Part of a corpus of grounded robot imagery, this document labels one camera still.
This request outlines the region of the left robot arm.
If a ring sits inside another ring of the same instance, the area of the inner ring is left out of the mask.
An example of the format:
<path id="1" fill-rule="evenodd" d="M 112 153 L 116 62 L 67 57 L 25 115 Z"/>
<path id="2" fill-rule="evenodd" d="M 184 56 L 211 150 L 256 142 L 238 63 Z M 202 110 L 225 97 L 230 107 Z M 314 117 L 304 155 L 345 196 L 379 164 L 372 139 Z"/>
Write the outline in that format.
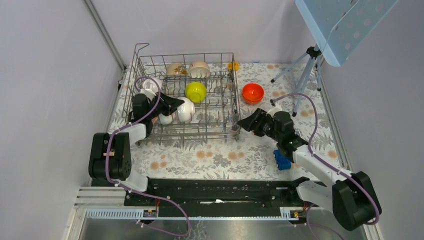
<path id="1" fill-rule="evenodd" d="M 112 133 L 93 135 L 88 173 L 93 180 L 109 183 L 136 192 L 136 199 L 144 206 L 152 204 L 155 192 L 148 187 L 148 177 L 132 168 L 131 145 L 148 138 L 155 118 L 171 116 L 184 100 L 159 92 L 153 98 L 138 93 L 131 98 L 132 110 L 128 123 Z"/>

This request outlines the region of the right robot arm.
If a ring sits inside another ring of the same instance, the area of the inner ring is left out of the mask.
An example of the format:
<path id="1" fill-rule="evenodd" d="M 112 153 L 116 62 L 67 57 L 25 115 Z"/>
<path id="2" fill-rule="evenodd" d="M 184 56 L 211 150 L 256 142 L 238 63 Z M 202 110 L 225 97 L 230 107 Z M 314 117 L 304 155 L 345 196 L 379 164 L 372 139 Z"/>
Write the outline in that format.
<path id="1" fill-rule="evenodd" d="M 287 201 L 299 206 L 310 202 L 333 213 L 338 223 L 346 230 L 377 220 L 382 208 L 369 176 L 359 171 L 335 167 L 314 153 L 310 144 L 294 129 L 291 115 L 273 109 L 256 111 L 237 122 L 247 132 L 259 137 L 267 136 L 276 141 L 278 152 L 285 159 L 300 165 L 314 175 L 322 184 L 305 180 L 287 191 Z"/>

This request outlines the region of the orange plastic bowl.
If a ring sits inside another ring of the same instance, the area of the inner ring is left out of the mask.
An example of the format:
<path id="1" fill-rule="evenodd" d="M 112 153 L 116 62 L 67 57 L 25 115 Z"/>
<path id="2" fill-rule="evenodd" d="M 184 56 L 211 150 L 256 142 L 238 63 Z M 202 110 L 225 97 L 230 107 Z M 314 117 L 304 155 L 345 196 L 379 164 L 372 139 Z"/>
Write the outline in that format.
<path id="1" fill-rule="evenodd" d="M 263 99 L 265 91 L 263 87 L 257 83 L 248 83 L 242 88 L 241 95 L 243 99 L 258 100 Z"/>
<path id="2" fill-rule="evenodd" d="M 244 101 L 245 101 L 247 104 L 255 105 L 255 104 L 260 103 L 260 102 L 262 101 L 262 99 L 255 99 L 255 100 L 244 99 Z"/>

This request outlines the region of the white ribbed ceramic bowl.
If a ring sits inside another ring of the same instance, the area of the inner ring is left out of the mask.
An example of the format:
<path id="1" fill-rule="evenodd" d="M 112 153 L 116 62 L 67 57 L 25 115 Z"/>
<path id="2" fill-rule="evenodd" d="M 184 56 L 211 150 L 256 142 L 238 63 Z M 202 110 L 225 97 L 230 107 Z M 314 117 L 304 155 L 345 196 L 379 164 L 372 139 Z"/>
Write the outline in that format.
<path id="1" fill-rule="evenodd" d="M 177 108 L 179 121 L 187 122 L 191 120 L 192 115 L 195 113 L 194 103 L 190 99 L 182 96 L 179 96 L 177 99 L 184 101 L 184 103 Z"/>

